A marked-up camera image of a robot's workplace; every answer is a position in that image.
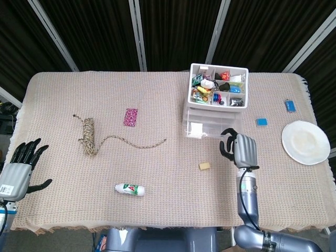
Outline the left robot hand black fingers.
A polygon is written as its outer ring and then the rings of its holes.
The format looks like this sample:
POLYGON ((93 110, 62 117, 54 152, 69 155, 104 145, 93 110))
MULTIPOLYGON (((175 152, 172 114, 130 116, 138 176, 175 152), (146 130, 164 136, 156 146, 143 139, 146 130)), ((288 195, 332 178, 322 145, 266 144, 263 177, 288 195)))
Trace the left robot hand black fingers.
POLYGON ((47 179, 39 185, 30 185, 33 171, 48 145, 37 148, 40 138, 28 143, 21 143, 14 151, 12 158, 1 171, 1 201, 19 202, 26 194, 31 194, 47 188, 52 179, 47 179))

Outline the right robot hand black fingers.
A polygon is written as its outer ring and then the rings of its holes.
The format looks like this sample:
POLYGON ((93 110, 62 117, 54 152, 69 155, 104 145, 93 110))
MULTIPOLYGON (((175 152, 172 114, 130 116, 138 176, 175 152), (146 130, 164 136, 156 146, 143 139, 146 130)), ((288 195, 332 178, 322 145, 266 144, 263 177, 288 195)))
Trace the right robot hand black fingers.
POLYGON ((238 169, 259 169, 256 141, 236 132, 233 128, 225 129, 221 136, 228 134, 226 142, 220 141, 219 143, 221 155, 232 161, 238 169))

